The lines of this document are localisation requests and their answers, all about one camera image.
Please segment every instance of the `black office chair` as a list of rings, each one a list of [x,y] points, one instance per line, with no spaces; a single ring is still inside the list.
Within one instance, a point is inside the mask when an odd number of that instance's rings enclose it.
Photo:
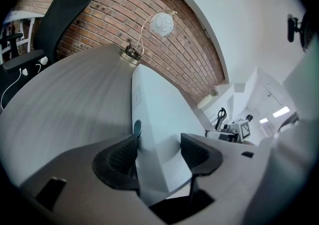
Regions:
[[[21,33],[5,36],[1,43],[10,42],[12,59],[2,64],[0,70],[1,86],[0,94],[14,83],[20,74],[19,69],[28,71],[28,76],[22,76],[20,80],[10,87],[3,96],[3,108],[13,98],[13,96],[31,79],[39,70],[35,66],[38,60],[43,57],[48,58],[45,68],[57,61],[57,46],[66,29],[73,20],[82,12],[91,0],[53,0],[47,10],[42,22],[35,33],[33,47],[35,51],[24,55],[18,55],[16,39],[21,37]]]

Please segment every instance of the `white cable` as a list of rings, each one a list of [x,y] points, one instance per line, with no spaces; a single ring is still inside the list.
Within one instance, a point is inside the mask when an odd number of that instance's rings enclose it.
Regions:
[[[18,78],[14,83],[12,83],[12,84],[3,92],[3,94],[2,94],[1,101],[0,101],[2,111],[4,110],[4,108],[2,107],[2,99],[3,99],[4,93],[5,93],[9,88],[11,88],[11,87],[20,79],[21,74],[22,74],[22,73],[21,73],[21,68],[19,69],[19,71],[20,71],[19,78]]]
[[[40,68],[39,68],[39,70],[38,70],[38,73],[39,73],[39,71],[41,70],[41,64],[36,63],[35,65],[40,65]]]

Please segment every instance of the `white surface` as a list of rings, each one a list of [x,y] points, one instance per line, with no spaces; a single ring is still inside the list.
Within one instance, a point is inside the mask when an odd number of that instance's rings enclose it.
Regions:
[[[287,40],[287,15],[301,21],[306,10],[300,0],[260,1],[265,32],[258,50],[258,66],[282,84],[304,57],[299,34],[295,34],[294,42]]]
[[[260,67],[282,83],[303,52],[287,40],[287,14],[302,18],[299,0],[185,0],[216,47],[229,83],[246,82]]]
[[[44,17],[44,14],[25,11],[25,10],[12,10],[4,19],[2,24],[10,23],[12,21],[33,18],[33,17]]]
[[[242,93],[234,93],[234,112],[233,118],[237,117],[246,107],[249,98],[253,92],[257,80],[257,69],[250,75],[245,83],[245,89]]]
[[[132,124],[138,119],[143,125],[137,158],[141,198],[151,204],[191,178],[180,134],[204,136],[205,130],[179,90],[143,65],[132,78]]]
[[[150,28],[153,32],[161,36],[166,36],[170,34],[174,28],[173,17],[167,13],[157,13],[150,21]]]
[[[290,112],[275,118],[273,113],[284,106],[288,106]],[[268,122],[263,126],[271,129],[274,133],[296,111],[295,105],[283,85],[259,68],[257,70],[257,81],[249,98],[247,108],[256,115],[254,119],[267,118]]]

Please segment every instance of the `white wall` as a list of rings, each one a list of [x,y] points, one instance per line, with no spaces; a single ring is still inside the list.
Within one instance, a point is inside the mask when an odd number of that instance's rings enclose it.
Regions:
[[[237,117],[247,106],[249,98],[253,92],[255,83],[257,80],[257,70],[250,75],[245,84],[245,90],[243,93],[234,93],[234,111],[233,118]]]
[[[299,34],[295,34],[293,43],[287,40],[287,15],[292,14],[301,21],[306,11],[300,0],[260,1],[264,38],[258,52],[258,66],[283,83],[304,56]]]
[[[226,79],[246,82],[256,66],[263,23],[259,0],[185,0],[216,47]]]
[[[288,106],[290,112],[275,118],[273,113]],[[295,105],[285,88],[272,76],[261,69],[257,70],[257,83],[252,91],[247,107],[256,116],[256,121],[267,118],[264,126],[277,132],[281,124],[295,111]]]

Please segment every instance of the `red brick wall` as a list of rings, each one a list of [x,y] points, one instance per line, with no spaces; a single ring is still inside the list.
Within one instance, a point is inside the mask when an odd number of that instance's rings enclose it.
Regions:
[[[45,13],[52,0],[19,0],[16,9]],[[197,102],[224,80],[211,40],[195,13],[183,0],[92,0],[66,31],[59,56],[114,42],[122,47],[135,44],[147,17],[162,9],[173,9],[174,30],[162,37],[144,30],[143,60],[182,87]]]

